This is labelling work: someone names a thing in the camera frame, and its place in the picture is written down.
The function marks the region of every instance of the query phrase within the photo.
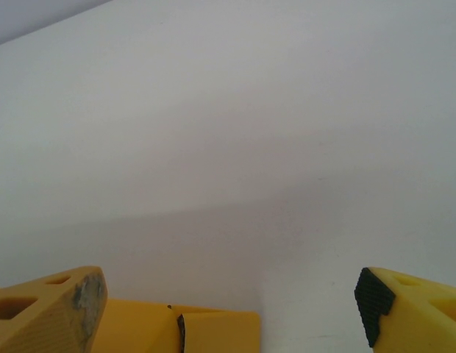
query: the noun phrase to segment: white wall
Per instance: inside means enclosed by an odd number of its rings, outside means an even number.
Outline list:
[[[0,285],[369,352],[360,269],[456,285],[456,1],[112,1],[0,46]]]

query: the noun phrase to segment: black rubber tip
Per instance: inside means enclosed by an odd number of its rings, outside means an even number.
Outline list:
[[[185,351],[185,322],[184,322],[184,316],[179,315],[179,318],[177,318],[177,326],[179,327],[179,335],[181,339],[181,353],[184,353]]]
[[[368,268],[360,272],[354,295],[366,329],[368,345],[373,347],[380,336],[380,316],[390,313],[396,295]]]

